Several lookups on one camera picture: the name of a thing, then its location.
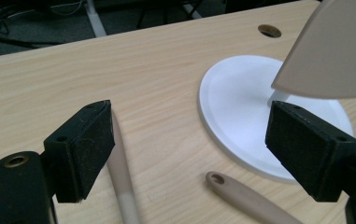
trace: grommet hole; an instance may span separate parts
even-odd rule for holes
[[[212,180],[213,180],[215,183],[217,183],[217,184],[220,184],[220,185],[224,184],[224,179],[223,179],[223,177],[221,177],[221,176],[219,176],[219,175],[212,175],[211,178],[212,178]]]
[[[29,161],[29,157],[27,156],[15,156],[13,158],[10,158],[9,160],[6,161],[5,167],[7,168],[14,168],[20,165],[25,164],[27,161]]]
[[[271,38],[278,38],[282,36],[280,30],[272,25],[262,24],[258,27],[258,30],[262,35],[271,37]]]

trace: table surface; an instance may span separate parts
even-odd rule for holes
[[[86,104],[110,99],[143,223],[257,223],[217,196],[205,175],[247,184],[305,223],[343,223],[347,195],[315,203],[294,184],[256,175],[226,156],[200,120],[201,80],[227,57],[284,60],[318,2],[300,1],[0,56],[0,159],[42,152],[43,140]],[[271,24],[281,33],[258,31]],[[356,99],[340,101],[356,136]],[[60,223],[121,223],[103,169],[86,201],[57,204]]]

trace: floor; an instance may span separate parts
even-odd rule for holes
[[[142,9],[141,2],[137,0],[97,0],[94,1],[94,4],[107,35],[137,29],[136,24]],[[225,4],[222,0],[204,0],[197,12],[205,18],[223,14],[224,9]],[[51,10],[51,14],[33,10],[22,11],[9,16],[4,22],[0,22],[0,38],[32,43],[32,45],[22,47],[17,46],[17,43],[0,42],[0,55],[95,38],[83,2],[60,4]],[[183,8],[173,7],[168,10],[168,23],[186,20],[187,14]],[[141,29],[159,25],[164,25],[163,11],[149,10],[144,17]]]

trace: white round base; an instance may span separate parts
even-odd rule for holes
[[[208,132],[236,162],[258,174],[295,182],[265,146],[270,113],[267,101],[281,61],[242,55],[216,63],[205,74],[199,105]],[[288,103],[299,105],[352,134],[349,118],[337,100],[310,99],[291,95]]]

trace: cable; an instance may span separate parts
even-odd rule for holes
[[[55,11],[55,10],[52,10],[51,12],[52,12],[52,13],[55,13],[55,14],[57,14],[57,15],[60,15],[60,16],[70,16],[70,15],[73,15],[73,14],[75,14],[76,12],[79,11],[79,9],[80,9],[81,6],[82,6],[82,2],[83,2],[83,0],[80,0],[79,2],[76,2],[76,3],[63,4],[63,5],[59,5],[59,6],[54,6],[54,7],[68,7],[68,6],[73,6],[73,5],[78,4],[78,7],[77,7],[76,9],[74,9],[73,11],[71,11],[71,12],[69,12],[69,13],[66,13],[66,14],[61,13],[61,12],[57,12],[57,11]]]

